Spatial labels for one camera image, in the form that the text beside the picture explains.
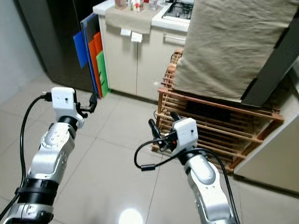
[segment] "kitchen cabinet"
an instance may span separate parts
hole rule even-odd
[[[106,26],[100,17],[101,36],[109,88],[136,95],[137,43],[121,36],[121,29]]]
[[[151,27],[141,43],[121,36],[99,16],[109,88],[158,100],[158,88],[175,49],[184,47],[186,32]]]
[[[137,95],[158,100],[158,88],[177,48],[184,47],[185,32],[152,28],[138,44]]]
[[[299,192],[298,93],[291,91],[280,107],[280,112],[285,119],[284,123],[240,163],[234,173],[257,182]]]

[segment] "black wire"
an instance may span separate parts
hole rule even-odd
[[[174,56],[174,54],[175,54],[175,53],[173,53],[173,54],[171,55],[171,57],[170,57],[170,62],[171,62],[171,60],[172,60],[172,57]]]
[[[154,118],[157,120],[156,112],[157,110],[154,111]]]
[[[135,155],[134,155],[134,163],[135,163],[136,167],[138,167],[139,169],[141,169],[141,166],[137,163],[137,154],[140,151],[140,149],[143,148],[144,146],[150,144],[150,143],[161,141],[161,140],[163,140],[163,139],[156,139],[156,140],[152,140],[152,141],[147,141],[147,142],[143,143],[142,145],[140,145],[137,148],[137,150],[135,152]],[[230,199],[230,202],[231,202],[231,205],[232,205],[232,210],[233,210],[234,218],[235,218],[236,224],[240,224],[240,220],[239,220],[239,217],[238,217],[238,214],[237,214],[237,210],[236,210],[236,207],[235,207],[233,193],[232,193],[232,190],[230,188],[230,184],[229,184],[229,180],[228,180],[228,174],[226,173],[225,167],[224,167],[224,165],[223,165],[220,157],[216,153],[214,153],[213,151],[211,151],[209,149],[205,149],[205,148],[195,148],[195,149],[189,149],[189,150],[182,150],[182,151],[178,152],[177,154],[171,156],[167,160],[164,160],[164,161],[162,161],[162,162],[160,162],[158,164],[151,164],[151,165],[155,166],[155,167],[159,167],[159,166],[162,166],[163,164],[165,164],[165,163],[167,163],[167,162],[169,162],[169,161],[177,158],[180,155],[184,155],[184,154],[188,154],[188,153],[198,153],[200,151],[204,151],[205,153],[211,154],[213,157],[215,157],[215,159],[220,164],[221,169],[222,169],[223,174],[224,174],[225,183],[226,183],[226,186],[227,186],[227,189],[228,189],[228,195],[229,195],[229,199]]]
[[[25,180],[26,180],[26,164],[25,164],[25,159],[24,159],[24,131],[25,131],[25,125],[26,121],[29,115],[30,110],[34,106],[34,104],[40,100],[44,99],[45,95],[41,95],[35,100],[32,101],[32,103],[29,105],[28,109],[26,110],[25,116],[23,118],[22,126],[21,126],[21,134],[20,134],[20,160],[21,160],[21,169],[22,169],[22,177],[21,177],[21,184],[20,187],[23,187]],[[20,195],[16,194],[13,199],[10,201],[10,203],[5,207],[5,209],[1,212],[0,214],[0,221],[1,219],[5,216],[5,214],[8,212],[10,207],[15,203],[15,201],[18,199]]]
[[[151,140],[151,141],[147,141],[143,144],[141,144],[137,149],[136,149],[136,152],[134,154],[134,164],[136,167],[138,167],[139,169],[141,169],[141,166],[137,163],[137,154],[138,152],[140,151],[140,149],[142,149],[143,147],[145,147],[146,145],[149,145],[151,143],[154,143],[154,142],[159,142],[159,141],[162,141],[162,139],[154,139],[154,140]]]
[[[24,159],[24,131],[25,131],[25,125],[26,125],[26,121],[29,115],[30,110],[32,109],[32,107],[34,106],[34,104],[40,100],[40,99],[44,99],[45,95],[41,95],[38,98],[36,98],[35,100],[32,101],[32,103],[29,105],[25,116],[23,118],[23,122],[22,122],[22,126],[21,126],[21,134],[20,134],[20,160],[21,160],[21,169],[22,169],[22,179],[21,179],[21,185],[20,187],[23,187],[24,183],[25,183],[25,179],[26,179],[26,165],[25,165],[25,159]]]

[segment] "dark refrigerator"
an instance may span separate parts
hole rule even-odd
[[[80,21],[103,0],[17,0],[49,78],[58,84],[93,91],[88,64],[80,67],[73,36]]]

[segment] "bottle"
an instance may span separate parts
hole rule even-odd
[[[129,0],[129,10],[141,12],[143,10],[143,0]]]
[[[149,0],[149,9],[150,10],[157,10],[158,9],[158,0]]]
[[[127,7],[127,0],[115,0],[115,8],[124,9]]]

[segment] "stove burner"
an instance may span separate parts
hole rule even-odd
[[[193,5],[182,2],[173,3],[163,15],[164,19],[190,23]]]

